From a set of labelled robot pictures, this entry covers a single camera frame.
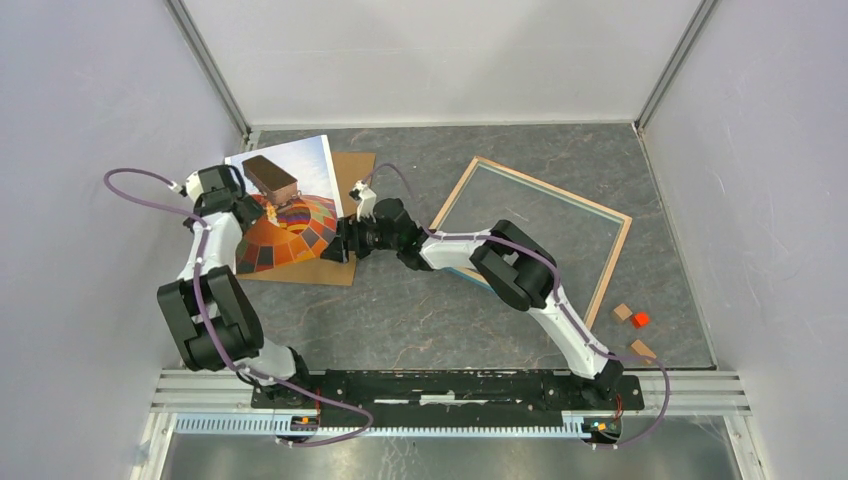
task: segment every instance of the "glass pane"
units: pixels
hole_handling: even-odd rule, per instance
[[[514,223],[556,259],[566,294],[585,320],[622,220],[585,201],[479,163],[438,228],[474,232],[501,219]]]
[[[624,435],[653,418],[625,417]],[[174,435],[163,479],[560,479],[738,480],[721,417],[670,417],[630,448],[593,452],[579,440],[366,437],[318,448],[273,438]]]

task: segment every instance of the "orange cube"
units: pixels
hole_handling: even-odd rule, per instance
[[[645,312],[639,312],[636,315],[630,317],[630,321],[633,322],[633,326],[636,328],[642,328],[645,325],[651,323],[651,317],[648,316]]]

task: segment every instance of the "cardboard sheet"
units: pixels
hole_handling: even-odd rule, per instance
[[[333,167],[336,171],[336,182],[341,193],[344,215],[356,212],[356,202],[347,192],[353,188],[357,180],[361,180],[374,168],[376,159],[377,155],[374,153],[333,152]],[[263,272],[238,275],[238,278],[349,287],[353,285],[354,273],[356,273],[356,258],[351,257],[351,261],[346,264],[321,259],[307,260]]]

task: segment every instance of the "metal frame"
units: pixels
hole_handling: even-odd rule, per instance
[[[712,16],[718,2],[719,0],[701,0],[701,3],[695,10],[695,14],[692,16],[692,19],[689,20],[689,25],[687,25],[686,30],[683,31],[683,36],[680,37],[680,41],[677,42],[677,46],[674,48],[674,52],[672,52],[671,58],[669,58],[665,69],[662,74],[660,74],[657,84],[648,96],[648,101],[645,103],[645,106],[642,107],[642,111],[639,113],[639,116],[636,117],[636,121],[633,122],[637,132],[641,132],[648,125],[648,122],[651,121],[651,117],[653,117],[654,113],[657,111],[657,106],[668,91],[671,82],[677,76],[677,72],[680,70],[684,60],[686,60],[686,57],[689,55],[689,51],[695,43],[695,40],[697,40],[698,36],[700,36],[707,20],[709,20]]]
[[[192,20],[185,3],[183,3],[183,0],[165,0],[165,5],[167,5],[168,10],[173,15],[174,21],[177,22],[180,31],[183,32],[186,42],[188,42],[195,58],[197,58],[197,63],[200,64],[200,68],[203,69],[203,73],[206,74],[206,77],[224,104],[224,109],[227,111],[227,115],[229,115],[233,125],[236,126],[243,137],[247,138],[251,132],[250,124],[247,123],[247,119],[245,119],[244,114],[239,108],[233,93],[227,86],[224,76],[218,69],[215,59],[212,58],[209,47],[203,41],[203,36],[200,35],[200,31],[194,24],[194,20]]]
[[[561,371],[557,374],[568,375]],[[626,416],[654,416],[664,397],[665,382],[658,371],[627,371],[642,385],[645,410],[625,412]],[[739,376],[735,372],[712,370],[671,371],[671,390],[666,416],[724,417],[731,445],[744,480],[767,478],[751,434],[751,408]],[[250,407],[252,390],[232,372],[191,372],[163,370],[142,437],[140,462],[133,468],[133,480],[160,478],[175,433],[271,435],[292,433],[291,419],[314,416],[314,409],[256,410]],[[372,429],[372,437],[522,437],[581,438],[583,416],[611,416],[612,411],[562,412],[563,427],[495,428],[477,431],[453,429]],[[345,429],[319,430],[337,435]]]

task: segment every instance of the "white enclosure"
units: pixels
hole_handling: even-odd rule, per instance
[[[629,123],[656,102],[637,130],[766,465],[842,478],[848,3],[714,3],[4,5],[0,478],[123,478],[175,363],[155,291],[190,236],[106,170],[179,179],[236,153],[239,129]]]
[[[249,124],[632,121],[698,0],[186,0]]]
[[[840,0],[722,2],[647,126],[775,478],[845,476],[846,19]]]

